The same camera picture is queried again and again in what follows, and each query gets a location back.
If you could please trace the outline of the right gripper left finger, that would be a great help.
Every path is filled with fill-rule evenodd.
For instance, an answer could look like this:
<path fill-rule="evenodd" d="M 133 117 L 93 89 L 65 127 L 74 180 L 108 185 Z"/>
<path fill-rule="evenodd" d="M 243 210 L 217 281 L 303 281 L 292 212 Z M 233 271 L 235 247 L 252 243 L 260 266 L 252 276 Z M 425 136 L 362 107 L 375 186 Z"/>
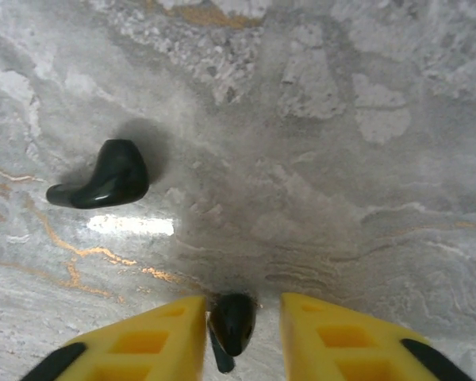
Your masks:
<path fill-rule="evenodd" d="M 180 298 L 50 352 L 19 381 L 202 381 L 206 300 Z"/>

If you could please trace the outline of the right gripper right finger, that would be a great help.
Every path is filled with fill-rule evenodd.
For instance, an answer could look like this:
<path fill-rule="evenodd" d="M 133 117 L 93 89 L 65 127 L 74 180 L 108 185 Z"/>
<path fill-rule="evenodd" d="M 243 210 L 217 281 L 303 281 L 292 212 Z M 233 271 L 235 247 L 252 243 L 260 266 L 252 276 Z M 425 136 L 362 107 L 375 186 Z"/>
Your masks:
<path fill-rule="evenodd" d="M 286 381 L 474 381 L 420 334 L 304 294 L 281 296 Z"/>

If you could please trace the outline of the small purple stud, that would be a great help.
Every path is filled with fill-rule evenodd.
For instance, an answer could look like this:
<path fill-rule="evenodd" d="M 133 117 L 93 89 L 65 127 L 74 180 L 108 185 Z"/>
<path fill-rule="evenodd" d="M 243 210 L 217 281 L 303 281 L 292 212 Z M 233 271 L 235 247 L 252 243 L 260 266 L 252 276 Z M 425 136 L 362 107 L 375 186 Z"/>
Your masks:
<path fill-rule="evenodd" d="M 148 169 L 138 147 L 131 140 L 112 139 L 100 149 L 87 183 L 56 184 L 45 196 L 55 206 L 91 210 L 136 202 L 148 189 Z"/>

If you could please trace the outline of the small purple bead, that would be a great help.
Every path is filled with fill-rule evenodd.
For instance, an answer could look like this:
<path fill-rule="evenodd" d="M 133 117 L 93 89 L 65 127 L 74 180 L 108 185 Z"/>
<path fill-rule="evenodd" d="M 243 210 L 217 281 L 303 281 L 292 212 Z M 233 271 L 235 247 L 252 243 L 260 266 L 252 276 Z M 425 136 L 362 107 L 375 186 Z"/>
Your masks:
<path fill-rule="evenodd" d="M 207 327 L 220 373 L 228 374 L 234 370 L 235 358 L 250 343 L 256 314 L 257 305 L 247 294 L 225 294 L 216 299 L 209 313 Z"/>

